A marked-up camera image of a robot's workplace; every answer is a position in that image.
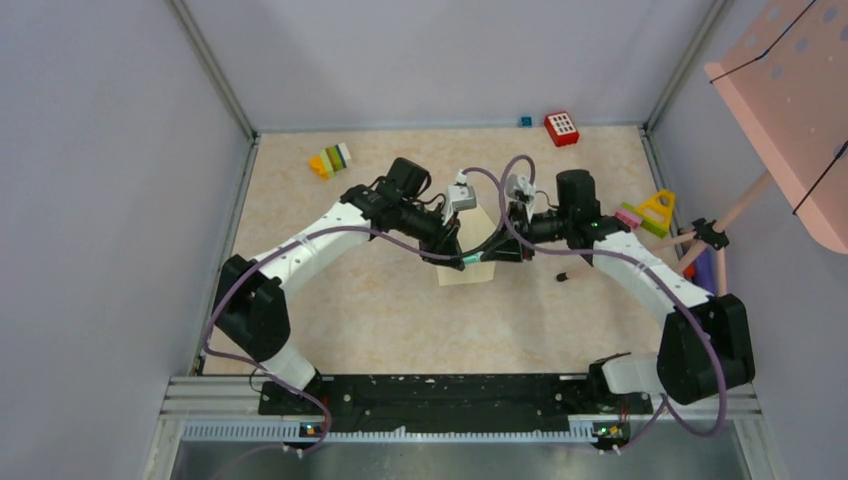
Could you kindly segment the cream yellow envelope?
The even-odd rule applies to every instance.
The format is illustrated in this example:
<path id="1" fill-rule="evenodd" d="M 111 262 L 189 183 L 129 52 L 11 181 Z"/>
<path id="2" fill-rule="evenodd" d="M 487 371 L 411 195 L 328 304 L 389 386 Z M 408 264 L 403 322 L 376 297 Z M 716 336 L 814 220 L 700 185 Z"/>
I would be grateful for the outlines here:
<path id="1" fill-rule="evenodd" d="M 458 219 L 461 223 L 458 241 L 463 251 L 479 246 L 496 230 L 496 223 L 481 206 L 461 211 Z M 462 271 L 441 266 L 436 271 L 440 287 L 475 284 L 493 280 L 495 264 L 476 261 L 466 264 Z"/>

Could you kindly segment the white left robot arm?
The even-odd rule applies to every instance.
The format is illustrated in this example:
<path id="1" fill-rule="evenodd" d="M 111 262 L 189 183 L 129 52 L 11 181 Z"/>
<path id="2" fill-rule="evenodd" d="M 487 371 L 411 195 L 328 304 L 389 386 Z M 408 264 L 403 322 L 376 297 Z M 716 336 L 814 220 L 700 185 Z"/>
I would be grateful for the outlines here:
<path id="1" fill-rule="evenodd" d="M 285 383 L 283 401 L 297 413 L 319 404 L 316 368 L 291 339 L 287 301 L 345 252 L 378 235 L 400 232 L 417 240 L 424 260 L 456 270 L 465 263 L 458 241 L 459 212 L 476 206 L 460 173 L 441 202 L 429 209 L 420 195 L 431 182 L 420 165 L 398 157 L 372 185 L 349 188 L 317 221 L 278 247 L 252 258 L 234 255 L 220 273 L 210 323 L 247 361 Z"/>

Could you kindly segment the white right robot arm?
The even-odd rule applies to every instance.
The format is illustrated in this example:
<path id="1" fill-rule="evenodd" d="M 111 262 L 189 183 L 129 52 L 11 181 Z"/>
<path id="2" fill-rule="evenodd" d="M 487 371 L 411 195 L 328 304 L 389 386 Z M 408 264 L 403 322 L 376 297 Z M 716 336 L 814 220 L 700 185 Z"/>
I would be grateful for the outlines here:
<path id="1" fill-rule="evenodd" d="M 626 289 L 662 329 L 655 353 L 616 354 L 590 366 L 589 404 L 612 412 L 630 393 L 664 394 L 688 405 L 749 384 L 756 369 L 743 302 L 693 284 L 651 253 L 615 216 L 602 213 L 584 169 L 556 176 L 556 204 L 533 209 L 537 190 L 524 175 L 502 184 L 506 236 L 529 259 L 539 245 L 565 241 L 594 269 Z"/>

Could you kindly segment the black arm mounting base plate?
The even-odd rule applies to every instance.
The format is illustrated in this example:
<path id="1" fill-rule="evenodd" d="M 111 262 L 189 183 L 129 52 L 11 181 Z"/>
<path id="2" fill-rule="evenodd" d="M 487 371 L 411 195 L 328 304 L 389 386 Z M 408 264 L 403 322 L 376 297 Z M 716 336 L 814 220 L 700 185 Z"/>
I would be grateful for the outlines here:
<path id="1" fill-rule="evenodd" d="M 332 416 L 333 433 L 565 432 L 578 415 L 650 414 L 639 393 L 602 393 L 583 375 L 335 375 L 297 395 L 272 381 L 260 391 L 264 416 Z"/>

